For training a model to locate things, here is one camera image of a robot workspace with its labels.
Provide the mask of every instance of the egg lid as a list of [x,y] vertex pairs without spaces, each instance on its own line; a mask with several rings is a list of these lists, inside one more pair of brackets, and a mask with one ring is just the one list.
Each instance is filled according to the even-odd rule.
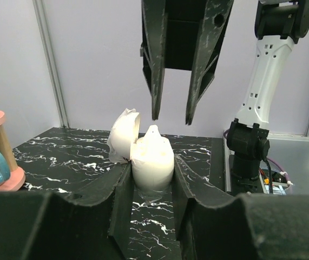
[[126,108],[117,118],[110,131],[107,145],[110,147],[109,160],[112,163],[127,163],[132,145],[136,143],[140,131],[140,113]]

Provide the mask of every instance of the cable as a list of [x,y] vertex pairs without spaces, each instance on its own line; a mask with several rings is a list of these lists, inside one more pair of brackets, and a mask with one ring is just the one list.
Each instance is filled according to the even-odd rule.
[[229,129],[224,131],[223,137],[224,137],[225,139],[227,139],[228,133],[229,133]]
[[269,164],[269,161],[267,159],[264,160],[264,163],[266,163],[266,166],[268,168],[268,178],[269,178],[268,192],[269,194],[273,194],[271,165]]
[[284,172],[284,169],[282,168],[282,166],[280,166],[279,163],[277,163],[275,160],[271,159],[271,158],[267,158],[267,160],[269,160],[270,162],[272,162],[281,172]]
[[259,168],[259,171],[260,171],[262,176],[265,176],[267,178],[266,174],[264,173],[264,171],[261,168]]

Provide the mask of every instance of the table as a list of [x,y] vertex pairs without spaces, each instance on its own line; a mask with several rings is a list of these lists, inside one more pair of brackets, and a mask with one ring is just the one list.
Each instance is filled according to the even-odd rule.
[[[108,135],[108,131],[52,128],[16,147],[15,158],[27,177],[21,190],[72,193],[107,174],[114,166],[108,160]],[[193,171],[207,181],[211,172],[217,173],[212,174],[216,182],[222,179],[221,139],[163,136]],[[211,163],[212,148],[218,152]],[[170,192],[150,205],[134,193],[127,259],[181,259]]]

